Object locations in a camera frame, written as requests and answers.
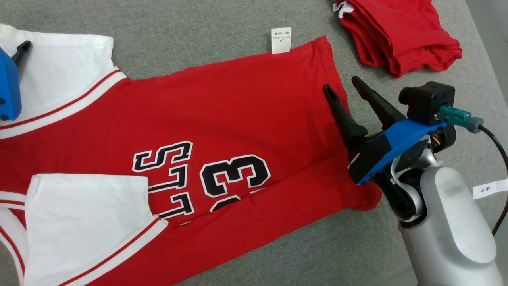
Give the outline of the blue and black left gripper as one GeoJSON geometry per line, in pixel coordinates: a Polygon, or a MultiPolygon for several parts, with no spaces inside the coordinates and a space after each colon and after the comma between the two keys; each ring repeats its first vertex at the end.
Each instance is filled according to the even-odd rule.
{"type": "Polygon", "coordinates": [[[32,42],[25,40],[13,56],[0,48],[0,120],[14,121],[22,110],[19,68],[24,67],[32,51],[32,42]]]}

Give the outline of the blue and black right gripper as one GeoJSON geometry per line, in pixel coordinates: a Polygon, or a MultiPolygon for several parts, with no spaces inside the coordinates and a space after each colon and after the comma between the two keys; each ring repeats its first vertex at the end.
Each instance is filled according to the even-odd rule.
{"type": "MultiPolygon", "coordinates": [[[[407,119],[358,76],[352,77],[352,84],[361,98],[372,107],[382,124],[381,130],[384,131],[372,142],[363,146],[350,163],[349,174],[356,185],[370,181],[373,174],[383,170],[396,158],[403,162],[404,168],[413,165],[426,148],[428,136],[447,125],[445,122],[438,122],[427,126],[407,119]]],[[[323,85],[323,94],[344,145],[347,148],[357,148],[357,145],[368,135],[367,129],[357,124],[345,110],[341,99],[330,85],[323,85]]]]}

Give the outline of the red shorts with white stripe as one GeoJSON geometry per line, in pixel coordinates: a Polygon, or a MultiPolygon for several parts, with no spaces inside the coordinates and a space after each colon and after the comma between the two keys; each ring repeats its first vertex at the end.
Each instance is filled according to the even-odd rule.
{"type": "Polygon", "coordinates": [[[361,63],[394,78],[429,68],[446,71],[462,58],[459,40],[445,31],[432,0],[334,0],[361,63]]]}

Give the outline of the red and white basketball jersey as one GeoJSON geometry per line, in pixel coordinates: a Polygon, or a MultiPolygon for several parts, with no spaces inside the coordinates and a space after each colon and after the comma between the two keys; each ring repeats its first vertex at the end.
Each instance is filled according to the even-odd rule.
{"type": "Polygon", "coordinates": [[[113,65],[111,37],[0,24],[0,52],[26,40],[22,111],[0,121],[17,286],[170,286],[381,199],[348,174],[325,36],[138,80],[113,65]]]}

